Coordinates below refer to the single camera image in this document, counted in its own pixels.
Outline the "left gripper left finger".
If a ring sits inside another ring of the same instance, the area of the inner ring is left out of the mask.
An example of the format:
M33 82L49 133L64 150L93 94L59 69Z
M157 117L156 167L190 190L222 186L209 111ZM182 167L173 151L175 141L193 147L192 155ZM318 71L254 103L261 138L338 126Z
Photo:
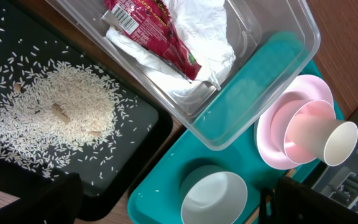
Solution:
M80 175L70 173L0 208L0 223L73 223L82 199Z

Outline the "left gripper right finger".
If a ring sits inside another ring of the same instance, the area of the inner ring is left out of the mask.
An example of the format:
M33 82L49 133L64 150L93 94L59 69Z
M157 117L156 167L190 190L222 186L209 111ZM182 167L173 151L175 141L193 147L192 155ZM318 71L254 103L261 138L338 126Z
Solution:
M358 213L290 178L260 191L258 223L358 224Z

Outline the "grey bowl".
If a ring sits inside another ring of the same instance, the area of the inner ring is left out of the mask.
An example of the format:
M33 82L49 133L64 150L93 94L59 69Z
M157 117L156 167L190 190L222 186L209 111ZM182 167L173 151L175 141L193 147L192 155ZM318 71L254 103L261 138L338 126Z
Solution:
M184 224L234 223L246 207L248 188L242 177L217 165L191 171L180 186Z

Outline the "white napkin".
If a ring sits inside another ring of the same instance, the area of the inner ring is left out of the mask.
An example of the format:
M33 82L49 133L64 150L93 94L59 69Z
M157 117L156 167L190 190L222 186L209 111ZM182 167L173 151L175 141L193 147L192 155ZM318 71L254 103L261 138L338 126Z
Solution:
M208 82L220 89L218 75L226 75L236 59L227 39L227 13L222 0L163 1L181 41L201 69L194 81ZM185 77L179 73L170 75Z

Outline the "red snack wrapper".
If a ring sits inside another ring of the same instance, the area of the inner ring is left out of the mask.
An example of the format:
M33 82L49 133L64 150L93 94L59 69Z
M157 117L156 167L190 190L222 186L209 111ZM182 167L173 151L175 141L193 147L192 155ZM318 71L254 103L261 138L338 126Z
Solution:
M195 80L201 65L181 41L163 1L105 0L106 38L152 70Z

